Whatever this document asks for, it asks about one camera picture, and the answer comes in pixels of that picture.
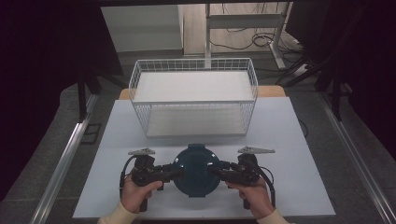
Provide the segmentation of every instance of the white wire basket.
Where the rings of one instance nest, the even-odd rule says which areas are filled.
[[[247,58],[140,60],[129,94],[147,137],[245,135],[258,89]]]

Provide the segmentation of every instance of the human hand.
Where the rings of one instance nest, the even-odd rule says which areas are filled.
[[[132,181],[132,176],[128,175],[125,178],[124,186],[122,189],[121,204],[126,210],[131,213],[140,212],[140,204],[151,197],[151,191],[158,189],[163,185],[162,181],[155,181],[147,184],[144,187],[138,187],[134,181]]]
[[[226,182],[226,184],[232,189],[238,189],[239,197],[249,201],[251,214],[256,219],[268,217],[275,211],[268,197],[264,179],[260,178],[254,186],[243,186],[229,182]]]

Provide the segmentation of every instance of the controller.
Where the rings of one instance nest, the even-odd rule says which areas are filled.
[[[139,186],[144,187],[149,183],[155,181],[162,181],[163,183],[169,183],[171,180],[175,180],[183,176],[182,169],[173,169],[171,164],[154,166],[155,159],[149,155],[134,155],[131,159],[136,158],[134,162],[134,168],[131,171],[132,181]],[[125,169],[128,165],[125,164],[124,170],[120,177],[120,196],[122,194],[122,188],[125,178]],[[140,212],[146,212],[148,209],[148,200],[144,199],[140,204]]]
[[[275,190],[269,178],[260,168],[257,158],[254,154],[241,154],[238,156],[238,163],[222,161],[222,169],[209,167],[209,172],[220,177],[221,181],[230,183],[254,186],[262,176],[268,184],[271,191],[271,202],[275,207]],[[250,209],[250,203],[244,199],[243,206],[245,209]]]

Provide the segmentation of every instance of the beige sleeve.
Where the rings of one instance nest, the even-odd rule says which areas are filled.
[[[138,214],[128,212],[119,202],[112,214],[101,217],[98,224],[131,224]]]
[[[280,215],[277,209],[268,217],[258,219],[257,222],[259,224],[289,224],[289,222],[287,222],[285,218]]]

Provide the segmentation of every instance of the white tabletop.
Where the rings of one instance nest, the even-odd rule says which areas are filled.
[[[119,201],[120,172],[128,151],[150,147],[155,165],[171,163],[188,143],[202,143],[222,161],[237,162],[237,149],[273,148],[257,155],[259,165],[275,177],[276,206],[284,216],[335,215],[317,166],[288,97],[258,99],[247,136],[147,139],[129,101],[116,101],[90,174],[76,207],[75,218],[101,217]],[[154,191],[145,219],[252,218],[234,189],[219,186],[205,198],[189,198],[175,184]]]

